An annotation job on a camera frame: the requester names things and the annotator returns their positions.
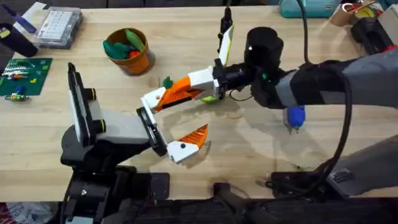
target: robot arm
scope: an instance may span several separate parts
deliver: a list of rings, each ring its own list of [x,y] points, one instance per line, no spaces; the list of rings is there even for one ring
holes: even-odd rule
[[[268,108],[345,103],[343,84],[327,67],[341,71],[349,80],[355,105],[398,108],[398,49],[345,62],[326,61],[287,72],[274,85],[256,79],[254,99]]]

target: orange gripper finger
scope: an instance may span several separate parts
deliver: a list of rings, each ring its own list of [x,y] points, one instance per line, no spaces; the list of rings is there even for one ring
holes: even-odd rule
[[[179,141],[196,144],[200,149],[205,143],[205,140],[207,138],[207,129],[208,125],[206,124],[198,128],[196,131],[193,131],[192,133],[180,138]]]
[[[192,100],[192,98],[196,97],[201,92],[203,92],[203,90],[192,90],[189,77],[185,77],[175,82],[171,88],[166,90],[162,99],[160,99],[154,109],[156,111],[160,111],[188,100]]]

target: green circuit board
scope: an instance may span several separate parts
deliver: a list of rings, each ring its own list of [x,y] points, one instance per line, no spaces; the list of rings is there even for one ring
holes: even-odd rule
[[[11,95],[19,85],[25,87],[23,95],[40,95],[51,62],[52,58],[11,59],[0,77],[0,96]],[[7,79],[14,72],[16,74],[20,73],[27,78]]]

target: red object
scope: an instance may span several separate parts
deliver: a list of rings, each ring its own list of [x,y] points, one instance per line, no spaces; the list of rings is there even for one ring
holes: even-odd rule
[[[8,208],[5,203],[0,203],[0,223],[18,224],[18,222],[15,222],[15,220],[12,218],[12,216],[8,212]]]
[[[357,8],[359,8],[361,6],[361,4],[353,4],[353,6],[349,7],[347,10],[347,12],[351,12]]]
[[[390,45],[390,46],[388,46],[384,51],[396,49],[397,47],[398,47],[398,46],[396,46],[396,45]]]
[[[139,51],[136,51],[136,50],[129,53],[130,58],[133,58],[137,55],[139,55]]]

